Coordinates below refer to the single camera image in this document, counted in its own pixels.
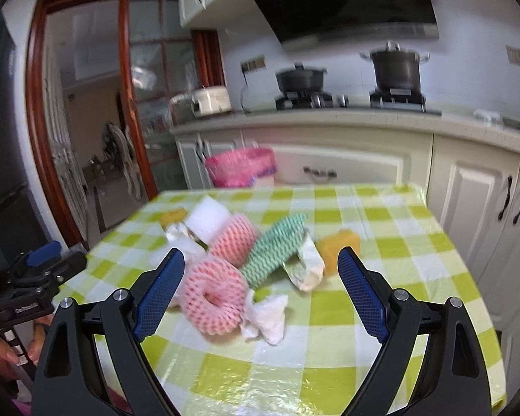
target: countertop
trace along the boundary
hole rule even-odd
[[[452,136],[520,153],[520,130],[488,124],[469,113],[443,109],[441,116],[370,108],[258,111],[188,123],[171,130],[174,136],[197,132],[289,125],[363,126]]]

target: human hand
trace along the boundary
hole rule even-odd
[[[43,349],[44,338],[46,337],[46,332],[44,331],[42,324],[50,325],[53,317],[53,314],[49,314],[48,316],[39,317],[33,321],[33,340],[29,344],[27,355],[35,365],[39,363],[40,352]],[[0,338],[0,376],[6,380],[17,380],[17,377],[9,363],[18,363],[17,354],[6,341]]]

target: yellow sponge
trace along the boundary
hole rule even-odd
[[[162,214],[159,217],[159,224],[162,226],[162,229],[166,229],[166,227],[172,223],[181,222],[186,215],[187,211],[185,208],[174,209],[173,211]]]
[[[337,258],[343,247],[352,247],[359,256],[361,254],[361,239],[354,231],[343,229],[315,242],[318,252],[326,265],[325,275],[337,273]]]

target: white tiled wall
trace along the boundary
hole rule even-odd
[[[515,0],[432,0],[440,38],[404,40],[402,47],[430,52],[420,66],[428,101],[498,110],[520,119],[520,67],[509,64],[506,45],[520,48],[520,7]],[[345,39],[301,52],[285,52],[259,10],[218,30],[226,80],[233,107],[240,107],[244,85],[240,62],[266,56],[266,69],[247,75],[245,106],[273,102],[278,96],[275,73],[295,61],[326,68],[324,88],[330,93],[368,95],[375,87],[371,62],[360,51],[384,41]]]

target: silver screw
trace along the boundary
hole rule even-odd
[[[397,300],[400,300],[402,302],[408,300],[408,292],[404,289],[395,289],[395,292],[393,294],[395,296],[395,299]]]
[[[129,293],[125,289],[118,289],[117,291],[114,291],[114,300],[117,300],[118,302],[125,300]]]
[[[455,308],[462,308],[462,300],[458,297],[451,297],[451,305]]]
[[[71,297],[64,297],[60,302],[60,307],[69,308],[73,305],[73,299]]]

